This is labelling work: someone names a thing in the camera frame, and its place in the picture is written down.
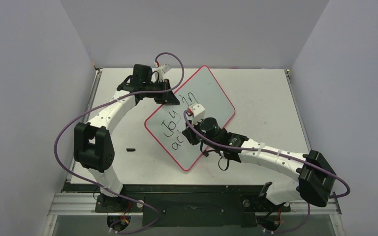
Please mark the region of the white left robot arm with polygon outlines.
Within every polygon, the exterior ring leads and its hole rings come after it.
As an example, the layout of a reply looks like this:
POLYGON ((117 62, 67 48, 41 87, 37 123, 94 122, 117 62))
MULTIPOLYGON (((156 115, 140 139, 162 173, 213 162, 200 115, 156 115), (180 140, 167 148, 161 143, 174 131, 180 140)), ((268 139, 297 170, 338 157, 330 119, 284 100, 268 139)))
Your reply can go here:
POLYGON ((127 197, 121 194, 124 185, 112 166, 115 151, 111 133, 127 112, 144 98, 151 98, 157 104, 180 103, 165 77, 170 69, 169 64, 158 65, 155 69, 135 64, 132 75, 118 85, 112 103, 86 123, 80 122, 74 128, 73 157, 102 185, 101 193, 109 197, 108 205, 114 211, 125 209, 127 197))

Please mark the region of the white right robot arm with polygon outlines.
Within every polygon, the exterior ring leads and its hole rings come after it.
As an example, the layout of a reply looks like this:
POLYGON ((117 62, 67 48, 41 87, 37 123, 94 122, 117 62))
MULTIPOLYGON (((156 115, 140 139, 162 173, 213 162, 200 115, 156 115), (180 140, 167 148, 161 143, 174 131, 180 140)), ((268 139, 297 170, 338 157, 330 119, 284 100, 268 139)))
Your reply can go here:
POLYGON ((285 183, 268 182, 258 196, 259 206, 270 210, 294 200, 304 200, 325 207, 335 182, 336 173, 322 153, 294 153, 258 143, 244 135, 228 132, 215 118, 205 118, 183 135, 191 145, 206 144, 228 162, 255 164, 290 178, 285 183))

